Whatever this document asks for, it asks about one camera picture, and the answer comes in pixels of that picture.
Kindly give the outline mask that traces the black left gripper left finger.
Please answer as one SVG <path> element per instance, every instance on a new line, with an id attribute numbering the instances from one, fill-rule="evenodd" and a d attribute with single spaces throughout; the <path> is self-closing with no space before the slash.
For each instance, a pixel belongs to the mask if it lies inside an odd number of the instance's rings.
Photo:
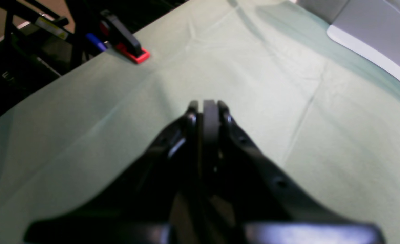
<path id="1" fill-rule="evenodd" d="M 90 201 L 33 222 L 27 244 L 178 244 L 169 216 L 190 177 L 198 102 L 169 123 L 135 162 Z"/>

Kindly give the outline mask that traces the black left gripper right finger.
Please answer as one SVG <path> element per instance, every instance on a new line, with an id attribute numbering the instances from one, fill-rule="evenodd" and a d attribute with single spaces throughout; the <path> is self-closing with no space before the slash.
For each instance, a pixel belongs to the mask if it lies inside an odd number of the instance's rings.
<path id="1" fill-rule="evenodd" d="M 223 101 L 203 102 L 200 177 L 228 201 L 241 244 L 384 244 L 380 228 L 312 198 L 266 157 Z"/>

